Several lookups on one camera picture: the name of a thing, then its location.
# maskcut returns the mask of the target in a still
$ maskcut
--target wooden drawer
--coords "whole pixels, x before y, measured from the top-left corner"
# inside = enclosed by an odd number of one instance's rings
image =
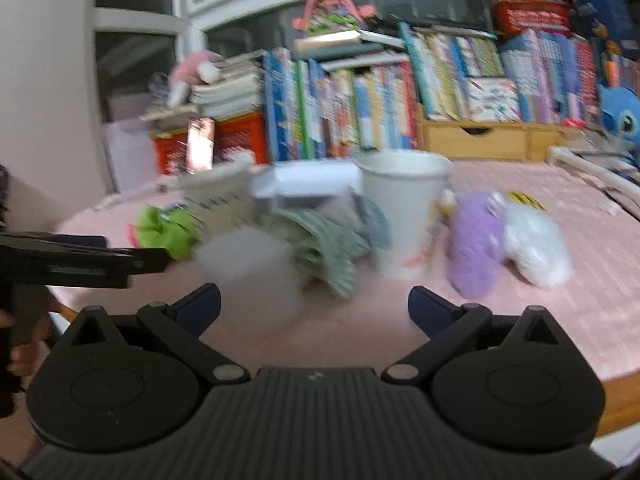
[[[527,160],[527,132],[518,124],[422,124],[424,149],[449,158]]]
[[[544,162],[550,146],[561,144],[558,127],[531,127],[527,139],[527,158],[532,162]]]

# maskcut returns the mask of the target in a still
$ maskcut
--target blue stitch plush toy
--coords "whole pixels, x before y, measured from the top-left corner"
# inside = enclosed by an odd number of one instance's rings
[[[640,100],[629,88],[600,86],[602,127],[611,137],[622,142],[623,150],[631,152],[636,165],[640,163]]]

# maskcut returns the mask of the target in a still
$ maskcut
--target wooden organizer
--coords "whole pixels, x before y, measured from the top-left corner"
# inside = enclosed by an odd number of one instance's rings
[[[418,146],[448,158],[544,162],[550,146],[572,136],[570,128],[539,123],[418,121]]]

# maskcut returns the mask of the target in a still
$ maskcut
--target pink plush toy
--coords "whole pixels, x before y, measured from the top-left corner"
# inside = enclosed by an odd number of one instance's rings
[[[184,104],[191,93],[192,85],[212,84],[220,79],[220,70],[214,65],[224,58],[210,50],[200,50],[189,54],[174,66],[169,74],[171,93],[167,101],[169,108]]]

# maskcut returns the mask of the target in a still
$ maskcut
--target white plush toy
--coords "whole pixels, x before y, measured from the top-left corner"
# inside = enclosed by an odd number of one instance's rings
[[[529,204],[507,202],[505,253],[523,277],[541,288],[567,282],[574,270],[562,232],[551,217]]]

